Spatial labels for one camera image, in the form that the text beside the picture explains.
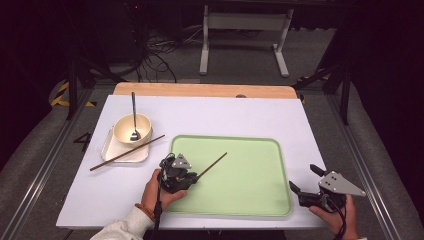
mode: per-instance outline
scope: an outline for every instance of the white plate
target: white plate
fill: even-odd
[[[147,137],[146,141],[150,141],[151,136],[152,135],[150,134],[150,136]],[[144,146],[125,156],[122,156],[116,159],[114,162],[128,162],[128,163],[142,162],[146,160],[147,156],[149,155],[149,145]],[[115,136],[113,136],[113,127],[112,127],[109,130],[109,133],[106,137],[105,145],[103,146],[102,158],[103,160],[108,161],[116,156],[119,156],[125,152],[128,152],[129,150],[133,148],[134,146],[131,146],[131,145],[128,146],[126,144],[119,142],[115,138]]]

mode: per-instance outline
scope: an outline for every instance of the white sleeve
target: white sleeve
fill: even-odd
[[[152,220],[143,211],[133,207],[123,220],[105,226],[91,240],[142,240],[150,226],[153,226]]]

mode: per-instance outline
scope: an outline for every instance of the bowl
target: bowl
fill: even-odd
[[[140,139],[131,141],[131,135],[134,132],[134,115],[129,114],[120,118],[113,127],[113,136],[121,143],[131,146],[140,146],[147,142],[152,135],[152,124],[150,119],[143,114],[136,114],[137,131],[140,133]]]

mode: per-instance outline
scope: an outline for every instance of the wooden chopstick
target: wooden chopstick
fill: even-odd
[[[115,161],[116,159],[121,158],[121,157],[123,157],[123,156],[125,156],[125,155],[127,155],[127,154],[129,154],[129,153],[132,153],[132,152],[134,152],[135,150],[137,150],[137,149],[139,149],[139,148],[142,148],[142,147],[144,147],[144,146],[146,146],[146,145],[149,145],[150,143],[152,143],[152,142],[154,142],[154,141],[156,141],[156,140],[158,140],[158,139],[160,139],[160,138],[163,138],[163,137],[165,137],[165,135],[162,135],[162,136],[157,137],[157,138],[155,138],[155,139],[153,139],[153,140],[150,140],[150,141],[148,141],[148,142],[146,142],[146,143],[143,143],[143,144],[141,144],[140,146],[138,146],[138,147],[136,147],[136,148],[133,148],[133,149],[131,149],[131,150],[127,151],[127,152],[124,152],[123,154],[121,154],[121,155],[119,155],[119,156],[116,156],[116,157],[114,157],[114,158],[112,158],[112,159],[110,159],[110,160],[107,160],[107,161],[105,161],[105,162],[103,162],[103,163],[101,163],[101,164],[99,164],[99,165],[97,165],[97,166],[95,166],[95,167],[90,168],[90,171],[96,170],[96,169],[97,169],[97,168],[99,168],[99,167],[102,167],[102,166],[104,166],[104,165],[106,165],[106,164],[109,164],[109,163],[111,163],[111,162]]]

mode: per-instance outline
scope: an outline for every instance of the handle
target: handle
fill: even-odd
[[[134,116],[134,128],[137,128],[137,121],[135,119],[135,93],[131,92],[131,97],[132,97],[132,101],[133,101],[133,116]]]

